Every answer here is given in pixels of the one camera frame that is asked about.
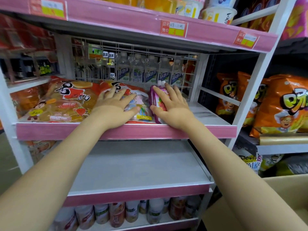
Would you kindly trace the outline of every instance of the store shelf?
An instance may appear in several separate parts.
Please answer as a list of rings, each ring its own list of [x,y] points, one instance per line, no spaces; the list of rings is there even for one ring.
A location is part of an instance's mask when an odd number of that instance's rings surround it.
[[[31,6],[29,7],[28,0],[0,0],[0,8],[17,13],[21,19],[41,23],[47,29],[64,34],[104,37],[112,41],[125,40],[127,43],[196,52],[244,49],[266,53],[271,51],[278,38],[272,33],[101,0],[55,1],[66,3],[68,21],[30,15]],[[187,23],[186,37],[162,34],[162,20]],[[259,37],[253,48],[234,44],[240,30]]]
[[[199,103],[189,103],[196,118],[220,139],[236,138],[237,127],[230,125]],[[79,123],[31,123],[16,124],[19,140],[63,140]],[[163,124],[124,124],[106,131],[100,140],[147,140],[147,139],[188,139],[187,134]]]
[[[30,87],[34,87],[34,86],[38,86],[38,85],[42,85],[44,83],[49,82],[50,80],[50,76],[41,76],[41,77],[34,77],[32,79],[29,80],[25,80],[25,81],[18,81],[16,83],[13,84],[8,84],[8,88],[9,88],[9,92],[10,93],[14,93],[17,91],[21,91]]]
[[[250,137],[247,132],[241,130],[237,145],[244,147],[251,154],[272,155],[272,154],[291,154],[308,152],[308,144],[281,144],[281,145],[259,145],[259,139]]]
[[[257,11],[257,12],[252,13],[252,14],[248,14],[244,17],[234,19],[231,24],[236,26],[236,25],[239,25],[241,23],[246,23],[246,22],[249,22],[249,21],[254,20],[254,19],[258,19],[258,18],[261,18],[261,17],[264,17],[264,16],[268,16],[270,14],[275,14],[278,6],[279,6],[279,4],[268,7],[266,9],[263,9],[263,10],[260,10],[260,11]]]
[[[147,221],[146,215],[139,213],[139,217],[135,222],[129,223],[125,220],[123,225],[119,228],[113,228],[109,222],[104,225],[99,225],[98,223],[95,222],[95,224],[90,229],[88,229],[88,231],[112,231],[112,230],[172,231],[172,230],[192,228],[196,225],[198,225],[198,218],[182,219],[179,221],[174,221],[170,218],[168,213],[162,215],[159,224],[150,225],[149,222]]]
[[[188,141],[99,141],[64,206],[206,194],[211,175]]]

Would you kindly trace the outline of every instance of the wire grid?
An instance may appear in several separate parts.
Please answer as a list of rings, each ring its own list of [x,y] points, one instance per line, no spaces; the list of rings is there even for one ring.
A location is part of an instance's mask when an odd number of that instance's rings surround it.
[[[72,37],[72,48],[75,60],[75,77],[77,80],[91,81],[95,83],[101,83],[102,81],[118,81],[142,87],[146,90],[149,90],[151,85],[157,85],[159,74],[162,72],[160,62],[162,61],[163,57],[168,58],[169,64],[171,65],[171,70],[168,71],[169,79],[166,82],[169,82],[172,76],[174,76],[176,73],[179,73],[179,71],[174,71],[174,62],[175,59],[180,59],[180,65],[182,66],[182,70],[180,72],[182,73],[182,80],[178,87],[183,97],[186,99],[189,97],[189,92],[192,88],[193,80],[196,76],[195,70],[192,70],[191,73],[187,73],[187,68],[189,67],[189,64],[196,65],[199,58],[199,54],[193,52],[110,42],[90,38]],[[115,54],[114,63],[109,60],[104,60],[104,52]],[[141,54],[141,60],[144,63],[142,82],[133,81],[133,63],[130,63],[129,66],[129,81],[118,80],[118,72],[120,68],[118,59],[120,58],[121,52],[126,52],[128,58],[131,56],[130,62],[133,61],[132,58],[134,58],[135,54]],[[149,56],[155,56],[159,59],[156,83],[145,81]]]

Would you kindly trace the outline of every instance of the red price tag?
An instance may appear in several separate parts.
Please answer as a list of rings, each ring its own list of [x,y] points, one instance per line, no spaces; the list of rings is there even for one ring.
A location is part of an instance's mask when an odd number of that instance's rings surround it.
[[[63,0],[28,0],[30,14],[68,20],[67,3]]]
[[[175,35],[186,38],[188,23],[161,20],[161,34]]]
[[[259,36],[257,35],[254,35],[251,33],[248,34],[242,30],[239,30],[233,44],[252,49],[255,46],[258,39],[259,39]]]

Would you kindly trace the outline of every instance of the person's right hand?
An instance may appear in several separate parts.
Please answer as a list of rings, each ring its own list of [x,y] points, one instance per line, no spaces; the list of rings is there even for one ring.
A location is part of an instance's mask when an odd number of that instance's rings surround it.
[[[167,111],[161,110],[155,105],[151,105],[152,112],[164,120],[168,125],[185,131],[185,126],[195,119],[194,114],[190,111],[187,101],[182,97],[177,86],[173,88],[169,84],[165,84],[170,98],[158,87],[154,86],[154,91],[164,102]]]

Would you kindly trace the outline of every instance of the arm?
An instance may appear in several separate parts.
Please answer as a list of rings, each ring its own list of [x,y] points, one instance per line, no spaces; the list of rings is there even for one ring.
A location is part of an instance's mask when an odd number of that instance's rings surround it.
[[[136,107],[124,112],[134,94],[121,99],[125,90],[114,92],[115,87],[105,97],[101,94],[90,116],[0,197],[1,230],[48,229],[100,136],[139,111]]]
[[[179,89],[172,89],[168,84],[166,88],[170,99],[160,89],[154,90],[167,111],[155,106],[151,106],[151,110],[169,125],[188,134],[245,230],[307,230],[307,225],[287,203],[194,117]]]

